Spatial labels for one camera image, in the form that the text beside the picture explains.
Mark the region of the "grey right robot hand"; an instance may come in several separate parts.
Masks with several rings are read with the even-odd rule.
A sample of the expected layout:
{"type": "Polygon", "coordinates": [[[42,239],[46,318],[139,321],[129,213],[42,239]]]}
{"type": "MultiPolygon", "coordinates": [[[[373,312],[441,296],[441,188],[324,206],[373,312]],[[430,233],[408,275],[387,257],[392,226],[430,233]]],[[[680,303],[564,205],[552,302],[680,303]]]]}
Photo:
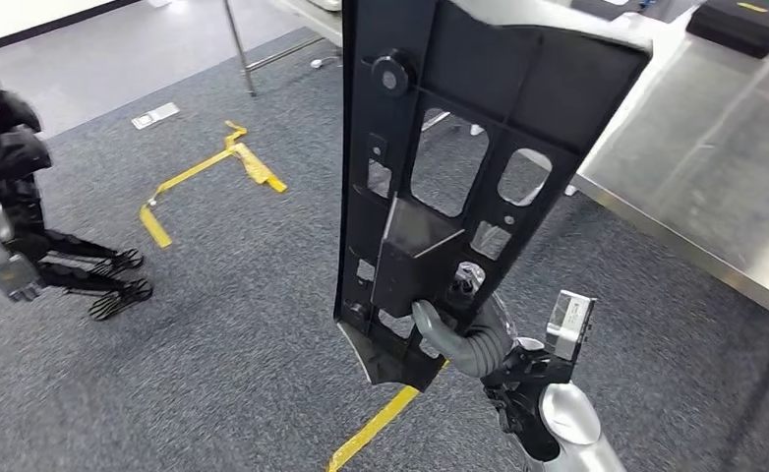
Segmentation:
{"type": "Polygon", "coordinates": [[[464,334],[449,327],[428,300],[412,303],[411,319],[430,346],[457,371],[472,378],[483,378],[497,370],[517,336],[514,322],[496,293],[481,306],[464,334]]]}

